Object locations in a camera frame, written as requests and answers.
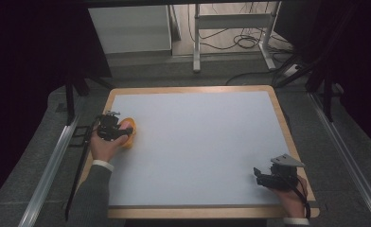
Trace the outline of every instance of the gray sleeve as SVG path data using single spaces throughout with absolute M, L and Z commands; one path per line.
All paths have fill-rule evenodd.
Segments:
M 106 167 L 91 166 L 73 199 L 66 227 L 107 226 L 111 175 Z

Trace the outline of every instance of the aluminum rail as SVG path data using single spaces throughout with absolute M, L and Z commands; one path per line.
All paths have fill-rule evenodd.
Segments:
M 35 221 L 41 211 L 42 205 L 44 204 L 44 199 L 49 192 L 50 186 L 53 183 L 53 180 L 62 162 L 62 157 L 64 156 L 71 136 L 74 133 L 74 129 L 79 122 L 84 104 L 85 97 L 79 97 L 79 100 L 76 103 L 77 114 L 75 115 L 71 125 L 64 127 L 61 137 L 59 138 L 59 141 L 49 158 L 49 162 L 47 163 L 46 168 L 44 169 L 44 174 L 39 180 L 38 186 L 36 187 L 34 194 L 29 201 L 28 207 L 26 208 L 23 217 L 21 218 L 21 221 L 18 225 L 19 227 L 30 227 L 35 224 Z
M 337 131 L 335 125 L 327 120 L 327 117 L 322 111 L 321 100 L 318 98 L 317 95 L 314 94 L 309 94 L 309 97 L 315 107 L 316 112 L 324 123 L 327 133 L 329 134 L 333 144 L 338 150 L 348 172 L 350 173 L 351 178 L 353 179 L 355 185 L 358 187 L 366 205 L 369 208 L 369 211 L 371 212 L 371 184 L 366 180 L 365 176 L 360 170 L 360 167 L 357 165 L 356 161 L 351 155 L 349 148 L 345 144 L 345 141 Z

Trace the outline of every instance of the white shirt cuff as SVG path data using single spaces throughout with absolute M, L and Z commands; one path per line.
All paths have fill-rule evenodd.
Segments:
M 283 218 L 285 224 L 309 225 L 309 220 L 306 218 Z
M 106 163 L 105 161 L 100 161 L 100 160 L 94 160 L 94 162 L 92 162 L 92 165 L 103 166 L 111 170 L 111 172 L 113 172 L 113 169 L 115 169 L 115 167 L 112 166 L 110 163 Z

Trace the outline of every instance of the wall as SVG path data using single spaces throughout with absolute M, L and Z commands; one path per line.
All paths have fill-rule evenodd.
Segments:
M 105 54 L 171 49 L 167 6 L 89 12 Z

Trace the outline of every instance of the gray carpet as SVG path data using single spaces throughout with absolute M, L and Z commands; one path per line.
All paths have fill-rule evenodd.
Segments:
M 119 88 L 168 87 L 168 86 L 216 86 L 223 85 L 232 76 L 247 72 L 265 72 L 266 66 L 260 55 L 244 56 L 232 60 L 203 57 L 202 72 L 192 73 L 192 63 L 187 59 L 166 63 L 131 61 L 127 65 L 110 61 L 112 79 L 106 79 Z M 270 84 L 271 74 L 253 74 L 231 81 L 230 85 Z M 86 111 L 79 126 L 89 125 L 102 112 L 109 91 L 87 80 L 91 93 L 86 98 Z M 307 165 L 307 174 L 321 210 L 319 218 L 313 218 L 313 226 L 367 226 L 371 227 L 369 212 L 360 192 L 339 153 L 334 148 L 309 97 L 303 89 L 304 79 L 277 89 L 276 93 L 285 114 L 290 119 L 291 134 L 302 161 Z M 27 208 L 32 193 L 41 178 L 44 167 L 55 147 L 66 120 L 62 111 L 65 103 L 64 89 L 58 89 L 49 97 L 44 120 L 20 162 L 11 172 L 0 190 L 0 226 L 17 226 Z M 363 173 L 371 183 L 371 140 L 345 112 L 337 98 L 333 100 L 335 125 L 340 130 Z M 82 148 L 68 148 L 59 172 L 46 198 L 36 226 L 63 226 L 64 207 Z M 124 220 L 112 219 L 109 226 L 123 226 Z M 228 226 L 245 226 L 245 221 L 228 222 Z M 145 221 L 127 221 L 127 226 L 157 226 Z M 267 226 L 282 226 L 280 219 L 268 220 Z

